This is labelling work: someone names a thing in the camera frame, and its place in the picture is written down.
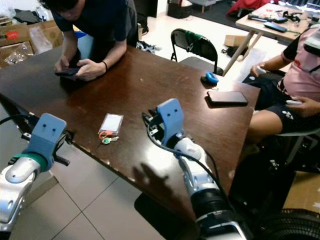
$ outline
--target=hand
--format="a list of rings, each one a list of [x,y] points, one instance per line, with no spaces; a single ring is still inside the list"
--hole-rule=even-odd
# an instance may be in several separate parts
[[[84,81],[91,81],[106,72],[106,65],[103,62],[96,63],[88,58],[78,61],[76,65],[81,68],[75,77]]]
[[[59,73],[64,69],[69,68],[69,61],[66,56],[62,55],[54,65],[54,72]]]
[[[259,77],[259,73],[257,72],[257,66],[259,66],[262,69],[265,69],[265,65],[263,63],[255,64],[251,67],[251,75],[255,76],[256,78]]]
[[[320,113],[320,102],[312,100],[308,97],[297,96],[293,100],[302,102],[301,105],[286,105],[291,108],[303,118],[311,117]]]

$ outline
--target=wooden table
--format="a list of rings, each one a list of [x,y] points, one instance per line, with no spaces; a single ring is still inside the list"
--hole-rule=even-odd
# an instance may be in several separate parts
[[[276,17],[276,16],[278,16],[276,11],[281,11],[280,12],[281,16],[284,11],[288,11],[289,14],[290,13],[301,13],[301,11],[296,10],[296,9],[268,3],[268,4],[258,8],[257,10],[253,11],[252,14],[258,15],[258,16],[264,16],[264,17]],[[296,26],[291,20],[288,20],[285,23],[279,23],[278,25],[285,27],[290,31],[303,33],[304,30],[306,30],[308,28],[308,24],[309,24],[307,21],[306,13],[303,13],[303,15],[301,16],[300,19],[301,19],[301,21],[298,26]],[[248,44],[249,44],[251,38],[254,36],[254,34],[257,34],[257,36],[254,39],[254,41],[252,42],[252,44],[249,46],[249,48],[246,51],[243,58],[245,58],[249,54],[250,50],[255,46],[255,44],[257,43],[257,41],[259,40],[259,38],[263,34],[271,34],[279,39],[284,39],[284,40],[288,40],[288,41],[293,41],[294,39],[296,39],[299,36],[299,34],[293,33],[293,32],[279,32],[279,31],[275,31],[275,30],[266,28],[266,27],[264,27],[264,22],[256,21],[256,20],[249,20],[248,15],[246,15],[246,16],[242,17],[241,19],[239,19],[238,21],[236,21],[235,24],[239,27],[242,27],[242,28],[248,30],[249,33],[246,36],[246,39],[244,40],[244,42],[239,46],[237,51],[232,56],[228,65],[225,67],[225,69],[223,71],[223,76],[226,75],[226,73],[229,71],[231,66],[234,64],[234,62],[240,56],[240,54],[245,49],[245,47],[248,46]]]
[[[91,51],[88,38],[79,40],[82,57]],[[178,98],[184,111],[184,130],[209,151],[228,193],[258,88],[222,79],[220,90],[241,91],[245,107],[209,108],[204,72],[128,47],[122,60],[91,82],[60,79],[53,73],[61,54],[55,48],[0,71],[0,96],[40,116],[51,113],[75,132],[74,144],[168,209],[194,220],[178,161],[151,143],[141,112]],[[124,115],[119,140],[100,144],[98,130],[106,113]]]

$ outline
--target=black wristband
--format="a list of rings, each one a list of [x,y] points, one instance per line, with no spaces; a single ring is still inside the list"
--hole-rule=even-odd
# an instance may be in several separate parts
[[[104,63],[104,65],[105,65],[105,71],[107,71],[108,70],[108,65],[105,63],[105,61],[101,61],[102,63]]]

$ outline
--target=hair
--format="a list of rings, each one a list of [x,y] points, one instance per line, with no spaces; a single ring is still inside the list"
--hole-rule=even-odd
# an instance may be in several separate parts
[[[79,0],[42,0],[54,11],[67,11],[73,9]]]

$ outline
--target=robotic arm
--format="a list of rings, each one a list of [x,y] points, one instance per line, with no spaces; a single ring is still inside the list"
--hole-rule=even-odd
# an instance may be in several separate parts
[[[184,182],[200,229],[200,239],[248,240],[251,233],[229,204],[219,182],[206,166],[206,152],[185,136],[184,114],[176,98],[143,113],[149,138],[158,147],[172,152],[184,173]]]
[[[43,114],[32,135],[23,135],[24,139],[29,140],[28,147],[22,154],[14,156],[9,162],[11,165],[0,173],[0,237],[9,238],[32,183],[57,160],[56,151],[66,138],[63,134],[66,126],[65,121],[48,113]]]

